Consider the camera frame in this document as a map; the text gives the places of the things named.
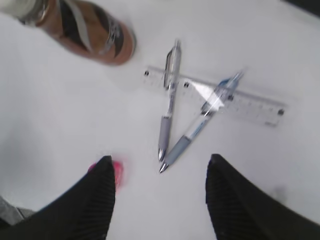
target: pen tip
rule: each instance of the pen tip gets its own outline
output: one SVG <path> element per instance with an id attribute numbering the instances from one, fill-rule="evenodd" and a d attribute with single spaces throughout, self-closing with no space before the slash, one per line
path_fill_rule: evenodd
<path id="1" fill-rule="evenodd" d="M 177 46 L 177 47 L 180 47 L 180 45 L 181 45 L 180 39 L 176 38 L 175 41 L 174 41 L 174 45 Z"/>
<path id="2" fill-rule="evenodd" d="M 165 158 L 165 155 L 166 155 L 166 151 L 165 150 L 163 150 L 162 148 L 159 148 L 159 161 L 160 162 L 162 162 L 163 160 L 164 160 L 164 158 Z"/>
<path id="3" fill-rule="evenodd" d="M 162 163 L 159 173 L 162 174 L 168 167 L 169 167 L 169 164 L 167 164 L 166 162 Z"/>

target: blue pen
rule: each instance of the blue pen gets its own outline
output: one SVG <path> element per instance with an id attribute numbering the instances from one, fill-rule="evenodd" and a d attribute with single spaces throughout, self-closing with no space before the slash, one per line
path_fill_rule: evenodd
<path id="1" fill-rule="evenodd" d="M 206 100 L 201 108 L 200 116 L 188 128 L 186 133 L 174 145 L 173 149 L 164 158 L 160 173 L 163 173 L 170 165 L 172 165 L 185 149 L 192 143 L 196 136 L 204 129 L 208 121 L 214 114 L 224 106 L 228 96 L 232 95 L 236 90 L 240 79 L 243 77 L 244 71 L 239 71 L 233 77 L 223 80 L 215 88 L 213 94 Z"/>

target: pink object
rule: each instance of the pink object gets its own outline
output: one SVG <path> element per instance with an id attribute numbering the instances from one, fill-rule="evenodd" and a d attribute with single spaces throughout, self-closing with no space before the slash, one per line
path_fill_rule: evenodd
<path id="1" fill-rule="evenodd" d="M 88 172 L 90 172 L 97 163 L 92 164 L 89 169 Z M 122 184 L 122 180 L 123 180 L 123 174 L 124 174 L 124 166 L 120 161 L 112 161 L 113 164 L 113 168 L 114 168 L 114 177 L 115 177 L 115 190 L 118 190 L 118 188 L 121 186 Z"/>

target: white table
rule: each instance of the white table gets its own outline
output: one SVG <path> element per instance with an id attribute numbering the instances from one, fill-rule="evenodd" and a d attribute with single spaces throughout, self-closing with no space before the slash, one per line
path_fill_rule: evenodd
<path id="1" fill-rule="evenodd" d="M 39 210 L 90 164 L 125 161 L 109 240 L 214 239 L 205 204 L 207 164 L 224 156 L 267 193 L 320 223 L 320 19 L 275 0 L 97 0 L 130 22 L 138 47 L 121 67 L 65 51 L 43 32 L 0 16 L 0 194 Z M 175 166 L 159 175 L 160 119 L 166 100 L 145 90 L 145 65 L 164 67 L 176 37 L 181 72 L 221 78 L 243 66 L 244 88 L 294 99 L 272 129 L 219 115 Z M 188 126 L 177 103 L 172 145 Z"/>

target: ballpoint pen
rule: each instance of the ballpoint pen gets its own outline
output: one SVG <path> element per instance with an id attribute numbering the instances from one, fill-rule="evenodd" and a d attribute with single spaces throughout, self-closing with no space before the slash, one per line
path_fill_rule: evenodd
<path id="1" fill-rule="evenodd" d="M 158 157 L 159 161 L 162 161 L 166 155 L 166 151 L 169 145 L 170 131 L 172 124 L 172 116 L 175 107 L 175 98 L 178 86 L 178 77 L 181 62 L 181 43 L 177 39 L 175 40 L 174 47 L 168 53 L 165 63 L 164 73 L 164 87 L 169 91 L 169 104 L 168 110 L 161 118 L 160 135 L 158 143 Z"/>
<path id="2" fill-rule="evenodd" d="M 244 72 L 239 71 L 230 79 L 223 80 L 219 83 L 219 85 L 214 89 L 213 94 L 201 107 L 200 116 L 193 122 L 186 133 L 179 139 L 179 141 L 174 145 L 173 149 L 165 157 L 159 170 L 160 173 L 163 173 L 178 159 L 178 157 L 185 151 L 185 149 L 206 126 L 207 122 L 221 107 L 224 106 L 224 102 L 236 90 L 239 80 L 243 75 Z"/>

